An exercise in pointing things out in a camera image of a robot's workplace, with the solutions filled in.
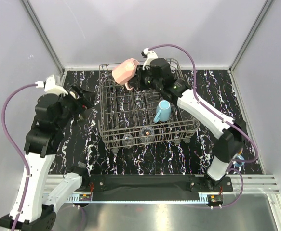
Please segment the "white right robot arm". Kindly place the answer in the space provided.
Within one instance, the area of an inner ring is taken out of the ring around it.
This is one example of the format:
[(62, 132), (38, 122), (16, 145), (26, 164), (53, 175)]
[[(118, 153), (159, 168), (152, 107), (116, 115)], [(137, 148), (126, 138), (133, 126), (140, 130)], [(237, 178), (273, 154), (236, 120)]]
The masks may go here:
[(133, 60), (129, 85), (137, 90), (156, 90), (163, 99), (190, 113), (215, 136), (213, 160), (206, 171), (204, 185), (206, 189), (216, 191), (222, 185), (221, 179), (231, 161), (245, 144), (246, 123), (218, 111), (195, 93), (186, 81), (175, 78), (164, 58), (145, 65)]

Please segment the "pink ceramic mug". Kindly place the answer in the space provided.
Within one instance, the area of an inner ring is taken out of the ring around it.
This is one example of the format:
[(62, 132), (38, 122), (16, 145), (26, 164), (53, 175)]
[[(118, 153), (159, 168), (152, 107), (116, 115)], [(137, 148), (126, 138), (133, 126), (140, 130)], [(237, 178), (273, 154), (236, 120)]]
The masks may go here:
[(125, 60), (112, 71), (114, 81), (119, 85), (124, 85), (127, 90), (132, 90), (133, 87), (129, 86), (128, 82), (134, 77), (138, 65), (140, 63), (134, 58)]

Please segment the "blue floral mug orange inside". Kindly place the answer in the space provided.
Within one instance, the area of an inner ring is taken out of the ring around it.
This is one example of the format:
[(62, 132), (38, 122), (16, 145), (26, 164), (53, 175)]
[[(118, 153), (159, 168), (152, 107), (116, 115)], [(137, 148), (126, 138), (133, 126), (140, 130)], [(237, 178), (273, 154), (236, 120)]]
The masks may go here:
[(241, 149), (235, 156), (235, 159), (237, 159), (237, 161), (233, 162), (234, 167), (242, 167), (245, 164), (242, 153), (243, 153), (243, 149)]

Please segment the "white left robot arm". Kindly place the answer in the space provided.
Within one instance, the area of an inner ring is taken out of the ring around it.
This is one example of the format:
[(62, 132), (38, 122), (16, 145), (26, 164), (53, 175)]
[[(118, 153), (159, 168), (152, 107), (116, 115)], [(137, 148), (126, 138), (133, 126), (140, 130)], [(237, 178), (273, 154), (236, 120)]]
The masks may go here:
[(85, 167), (74, 166), (66, 177), (43, 198), (49, 169), (64, 137), (64, 128), (95, 103), (96, 93), (72, 85), (72, 92), (64, 88), (50, 88), (40, 96), (35, 106), (31, 129), (21, 151), (11, 138), (5, 122), (8, 97), (1, 113), (3, 130), (24, 162), (24, 172), (10, 213), (0, 218), (0, 227), (11, 231), (50, 231), (56, 214), (67, 198), (76, 190), (89, 188), (90, 177)]

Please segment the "aluminium frame rail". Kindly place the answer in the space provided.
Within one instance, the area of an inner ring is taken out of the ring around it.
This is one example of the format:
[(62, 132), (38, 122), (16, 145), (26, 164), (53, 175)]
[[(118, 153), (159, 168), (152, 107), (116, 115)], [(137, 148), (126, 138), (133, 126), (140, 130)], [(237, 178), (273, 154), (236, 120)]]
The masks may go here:
[(83, 191), (76, 190), (64, 196), (67, 203), (76, 204), (206, 204), (210, 196), (239, 194), (278, 194), (272, 175), (230, 174), (233, 192), (190, 192), (170, 188), (120, 188), (105, 192), (94, 192), (93, 186)]

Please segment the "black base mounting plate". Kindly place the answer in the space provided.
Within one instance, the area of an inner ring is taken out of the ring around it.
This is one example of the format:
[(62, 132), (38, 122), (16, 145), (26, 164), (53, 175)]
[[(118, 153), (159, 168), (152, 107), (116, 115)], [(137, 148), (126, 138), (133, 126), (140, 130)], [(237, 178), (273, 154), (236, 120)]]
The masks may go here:
[(230, 177), (212, 181), (204, 175), (89, 175), (79, 191), (93, 186), (94, 192), (120, 188), (170, 188), (190, 192), (233, 192)]

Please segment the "light blue ceramic mug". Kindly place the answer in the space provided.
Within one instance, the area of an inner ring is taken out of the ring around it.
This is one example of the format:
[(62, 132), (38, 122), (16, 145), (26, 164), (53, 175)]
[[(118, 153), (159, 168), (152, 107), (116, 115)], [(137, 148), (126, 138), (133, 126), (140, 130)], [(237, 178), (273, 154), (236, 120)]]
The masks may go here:
[(162, 100), (156, 108), (154, 123), (167, 122), (171, 117), (171, 104), (167, 100)]

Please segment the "clear glass cup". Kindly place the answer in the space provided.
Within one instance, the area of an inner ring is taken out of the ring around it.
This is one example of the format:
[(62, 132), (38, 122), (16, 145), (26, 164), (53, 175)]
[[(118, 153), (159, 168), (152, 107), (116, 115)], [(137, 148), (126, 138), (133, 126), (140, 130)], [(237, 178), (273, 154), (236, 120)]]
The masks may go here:
[(154, 142), (154, 129), (152, 127), (142, 127), (139, 132), (138, 139), (141, 144), (148, 144)]
[(132, 134), (124, 134), (122, 138), (122, 145), (126, 148), (131, 148), (135, 144), (135, 140)]

